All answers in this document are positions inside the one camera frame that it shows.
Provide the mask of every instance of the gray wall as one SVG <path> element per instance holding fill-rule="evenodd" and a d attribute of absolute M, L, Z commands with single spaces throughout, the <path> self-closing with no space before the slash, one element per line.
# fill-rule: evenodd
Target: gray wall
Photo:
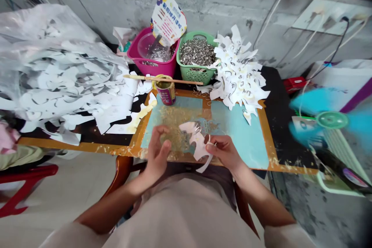
<path fill-rule="evenodd" d="M 9 11 L 0 0 L 0 11 Z M 141 29 L 149 25 L 156 0 L 61 0 L 99 35 L 116 43 L 113 26 Z M 241 35 L 253 43 L 276 0 L 176 0 L 183 9 L 188 30 L 204 30 L 213 35 L 217 31 L 228 34 L 237 24 Z M 311 63 L 327 57 L 337 46 L 338 36 L 316 34 L 307 49 L 296 59 L 292 58 L 312 34 L 291 28 L 292 24 L 312 0 L 282 0 L 271 23 L 257 46 L 258 59 L 264 65 L 278 68 L 282 78 L 300 75 Z M 372 6 L 368 0 L 334 0 L 363 6 Z M 367 59 L 372 57 L 372 22 L 340 49 L 335 61 Z"/>

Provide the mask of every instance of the white sleeve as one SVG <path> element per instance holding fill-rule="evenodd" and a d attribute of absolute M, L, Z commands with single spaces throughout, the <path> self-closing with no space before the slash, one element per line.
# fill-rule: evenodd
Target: white sleeve
<path fill-rule="evenodd" d="M 92 229 L 74 222 L 52 232 L 39 248 L 101 248 L 109 236 L 98 235 Z"/>
<path fill-rule="evenodd" d="M 282 227 L 266 226 L 264 239 L 266 248 L 316 247 L 307 232 L 298 224 Z"/>

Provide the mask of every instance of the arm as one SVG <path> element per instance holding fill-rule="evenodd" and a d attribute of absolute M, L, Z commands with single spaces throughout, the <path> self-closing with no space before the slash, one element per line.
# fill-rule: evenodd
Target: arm
<path fill-rule="evenodd" d="M 161 145 L 160 136 L 168 132 L 169 129 L 166 126 L 154 127 L 148 146 L 148 162 L 145 171 L 91 206 L 74 222 L 91 228 L 97 234 L 109 233 L 130 206 L 165 172 L 171 142 L 166 140 Z"/>
<path fill-rule="evenodd" d="M 256 178 L 243 162 L 229 136 L 211 136 L 207 151 L 228 168 L 263 227 L 279 227 L 296 221 L 280 201 Z"/>

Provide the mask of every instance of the fan blade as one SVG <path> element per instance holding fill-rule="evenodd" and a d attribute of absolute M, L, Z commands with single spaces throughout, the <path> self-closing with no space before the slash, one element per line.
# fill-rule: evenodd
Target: fan blade
<path fill-rule="evenodd" d="M 311 129 L 299 130 L 298 128 L 296 129 L 295 124 L 290 123 L 289 130 L 296 141 L 301 143 L 303 146 L 308 147 L 308 141 L 314 139 L 323 128 L 316 125 Z"/>
<path fill-rule="evenodd" d="M 372 111 L 353 111 L 347 114 L 349 125 L 347 130 L 352 132 L 366 151 L 372 151 Z"/>
<path fill-rule="evenodd" d="M 331 95 L 328 90 L 316 89 L 305 92 L 297 96 L 291 103 L 290 107 L 293 109 L 299 109 L 306 114 L 316 116 L 322 111 L 331 111 Z"/>

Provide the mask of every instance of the tile floor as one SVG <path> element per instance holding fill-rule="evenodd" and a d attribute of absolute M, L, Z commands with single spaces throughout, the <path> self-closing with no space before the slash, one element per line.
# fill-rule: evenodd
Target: tile floor
<path fill-rule="evenodd" d="M 54 229 L 97 202 L 115 174 L 115 157 L 107 154 L 82 153 L 72 160 L 55 157 L 50 162 L 59 170 L 29 196 L 29 208 L 0 219 L 0 247 L 37 248 Z M 261 181 L 269 187 L 267 179 Z M 252 219 L 263 239 L 262 226 L 254 214 Z"/>

